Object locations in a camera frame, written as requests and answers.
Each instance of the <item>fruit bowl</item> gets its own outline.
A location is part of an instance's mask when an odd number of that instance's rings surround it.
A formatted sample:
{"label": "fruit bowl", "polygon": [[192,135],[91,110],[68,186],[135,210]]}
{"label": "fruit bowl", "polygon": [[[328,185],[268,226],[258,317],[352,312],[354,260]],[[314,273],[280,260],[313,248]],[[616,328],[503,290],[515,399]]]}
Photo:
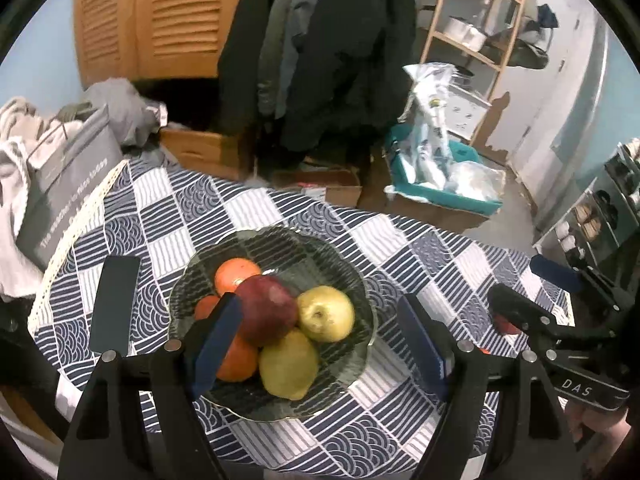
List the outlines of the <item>fruit bowl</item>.
{"label": "fruit bowl", "polygon": [[263,274],[274,274],[295,297],[318,285],[343,291],[353,303],[351,333],[334,343],[313,342],[320,357],[318,376],[301,400],[272,396],[256,373],[241,383],[216,380],[204,397],[248,420],[275,421],[311,416],[337,400],[363,373],[378,325],[360,273],[329,243],[284,227],[238,231],[198,251],[169,298],[169,336],[183,338],[194,323],[195,306],[212,294],[212,276],[230,258],[247,258]]}

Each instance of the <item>louvered cabinet door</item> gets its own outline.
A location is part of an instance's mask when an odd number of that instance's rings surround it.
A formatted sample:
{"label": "louvered cabinet door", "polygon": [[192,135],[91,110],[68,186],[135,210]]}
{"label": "louvered cabinet door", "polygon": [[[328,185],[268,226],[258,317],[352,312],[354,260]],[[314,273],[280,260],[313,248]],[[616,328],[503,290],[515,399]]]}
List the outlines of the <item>louvered cabinet door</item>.
{"label": "louvered cabinet door", "polygon": [[238,0],[136,0],[140,77],[216,77]]}
{"label": "louvered cabinet door", "polygon": [[74,0],[76,56],[82,84],[138,78],[135,0]]}

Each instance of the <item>tablecloth lace trim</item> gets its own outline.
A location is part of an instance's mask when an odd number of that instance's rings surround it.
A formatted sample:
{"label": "tablecloth lace trim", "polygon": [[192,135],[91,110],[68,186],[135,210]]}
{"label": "tablecloth lace trim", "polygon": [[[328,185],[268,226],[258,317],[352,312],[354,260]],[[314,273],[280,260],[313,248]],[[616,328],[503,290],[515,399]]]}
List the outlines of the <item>tablecloth lace trim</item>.
{"label": "tablecloth lace trim", "polygon": [[38,288],[36,299],[33,302],[33,307],[27,320],[27,328],[31,337],[35,337],[35,333],[41,327],[53,322],[53,314],[49,305],[51,285],[56,279],[60,267],[64,265],[67,253],[71,250],[71,247],[80,235],[84,234],[85,226],[94,216],[96,210],[100,207],[100,204],[102,204],[104,197],[111,190],[111,187],[113,187],[113,184],[127,163],[127,159],[121,160],[118,165],[107,174],[103,181],[98,184],[87,199],[84,200],[80,211],[76,214],[69,228],[62,235],[62,238],[60,238],[56,252],[50,259],[47,270],[44,272],[42,283]]}

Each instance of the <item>teal plastic bin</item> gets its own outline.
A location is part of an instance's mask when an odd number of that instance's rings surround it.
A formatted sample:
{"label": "teal plastic bin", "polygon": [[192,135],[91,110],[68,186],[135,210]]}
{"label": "teal plastic bin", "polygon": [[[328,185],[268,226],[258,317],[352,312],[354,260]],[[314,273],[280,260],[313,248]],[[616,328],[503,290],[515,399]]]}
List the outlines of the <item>teal plastic bin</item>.
{"label": "teal plastic bin", "polygon": [[[484,202],[483,200],[460,196],[449,191],[440,191],[418,186],[417,184],[409,184],[400,158],[398,157],[398,142],[405,140],[411,132],[411,129],[410,124],[396,124],[396,126],[391,128],[385,139],[386,160],[388,161],[389,171],[391,172],[391,182],[397,192],[402,193],[407,198],[416,197],[423,200],[426,199],[430,203],[441,207],[470,211],[483,216],[491,216],[500,209],[502,201],[491,200]],[[450,140],[449,148],[456,162],[471,160],[482,164],[478,152],[471,146]]]}

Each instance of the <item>blue and white tablecloth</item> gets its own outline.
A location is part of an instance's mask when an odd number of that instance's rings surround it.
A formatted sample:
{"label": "blue and white tablecloth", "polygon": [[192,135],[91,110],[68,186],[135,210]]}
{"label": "blue and white tablecloth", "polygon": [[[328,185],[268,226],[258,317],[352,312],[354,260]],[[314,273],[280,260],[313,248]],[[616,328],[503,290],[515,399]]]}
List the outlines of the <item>blue and white tablecloth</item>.
{"label": "blue and white tablecloth", "polygon": [[[526,337],[500,336],[486,294],[503,282],[560,320],[564,292],[542,282],[517,251],[489,247],[421,222],[249,189],[204,174],[124,166],[56,270],[34,329],[47,359],[82,389],[98,355],[88,348],[95,291],[108,254],[142,259],[130,338],[136,353],[167,340],[169,293],[194,252],[236,230],[280,224],[332,243],[364,276],[380,328],[362,377],[319,415],[274,423],[242,420],[200,399],[198,417],[217,456],[280,471],[369,477],[415,468],[441,411],[418,387],[414,362],[396,324],[396,303],[414,292],[447,323],[492,353],[516,356]],[[154,400],[141,395],[149,431],[159,431]],[[486,450],[497,394],[486,398],[475,454]]]}

